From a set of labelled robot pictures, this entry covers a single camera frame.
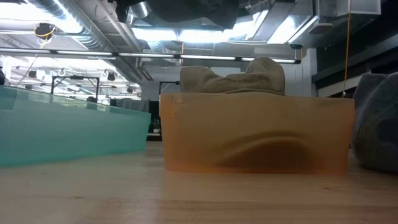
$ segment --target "desk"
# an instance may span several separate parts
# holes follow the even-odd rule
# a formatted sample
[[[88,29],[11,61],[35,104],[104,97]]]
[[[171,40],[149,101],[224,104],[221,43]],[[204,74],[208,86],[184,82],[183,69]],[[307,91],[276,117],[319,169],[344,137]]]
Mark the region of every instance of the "desk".
[[[398,177],[188,174],[145,152],[0,169],[0,223],[398,223]]]

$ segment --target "orange translucent box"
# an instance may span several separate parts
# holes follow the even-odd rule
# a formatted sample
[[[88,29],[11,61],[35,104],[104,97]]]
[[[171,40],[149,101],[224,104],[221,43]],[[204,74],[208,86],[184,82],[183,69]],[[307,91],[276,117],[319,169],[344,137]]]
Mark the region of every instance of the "orange translucent box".
[[[344,174],[354,101],[248,92],[160,97],[165,167]]]

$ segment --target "yellow cord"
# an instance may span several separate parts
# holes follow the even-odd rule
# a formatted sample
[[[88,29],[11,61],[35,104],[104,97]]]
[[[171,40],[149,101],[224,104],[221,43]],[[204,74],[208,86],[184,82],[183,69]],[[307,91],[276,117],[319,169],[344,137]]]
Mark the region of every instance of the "yellow cord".
[[[49,38],[49,36],[50,36],[50,34],[45,37],[45,40],[43,41],[43,44],[40,46],[40,49],[43,49],[44,46],[47,44],[47,39]],[[26,71],[25,75],[21,78],[21,80],[19,80],[19,82],[15,86],[18,86],[25,79],[26,75],[30,72],[30,69],[33,67],[33,64],[36,62],[36,60],[37,60],[37,55],[35,56],[35,59],[31,63],[31,65],[29,66],[29,68]]]
[[[344,76],[344,85],[343,85],[343,94],[342,98],[344,98],[346,91],[346,82],[347,82],[347,74],[348,74],[348,50],[349,50],[349,30],[351,26],[351,8],[353,6],[353,1],[349,1],[349,11],[348,11],[348,25],[347,25],[347,49],[346,49],[346,66],[345,66],[345,76]]]
[[[304,96],[304,64],[303,64],[303,48],[301,48],[301,82],[303,88],[303,96]]]
[[[37,27],[35,27],[34,32],[37,37],[46,37],[46,38],[47,38],[47,36],[51,35],[55,31],[55,27],[54,27],[50,32],[48,32],[46,34],[36,34],[36,29],[37,29]]]

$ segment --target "teal translucent box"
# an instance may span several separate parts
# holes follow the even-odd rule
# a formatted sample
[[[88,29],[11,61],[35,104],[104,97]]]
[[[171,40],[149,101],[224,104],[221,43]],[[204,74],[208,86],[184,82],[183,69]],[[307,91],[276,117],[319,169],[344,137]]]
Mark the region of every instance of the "teal translucent box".
[[[0,86],[0,166],[143,151],[150,114]]]

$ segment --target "beige fabric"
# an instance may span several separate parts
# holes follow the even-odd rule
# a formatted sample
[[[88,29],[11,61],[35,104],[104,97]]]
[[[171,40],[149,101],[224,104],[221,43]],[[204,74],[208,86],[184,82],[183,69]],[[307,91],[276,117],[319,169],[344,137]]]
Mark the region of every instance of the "beige fabric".
[[[206,67],[185,67],[181,69],[182,92],[190,93],[241,93],[264,91],[285,94],[285,73],[278,63],[263,57],[253,60],[246,73],[221,77]]]

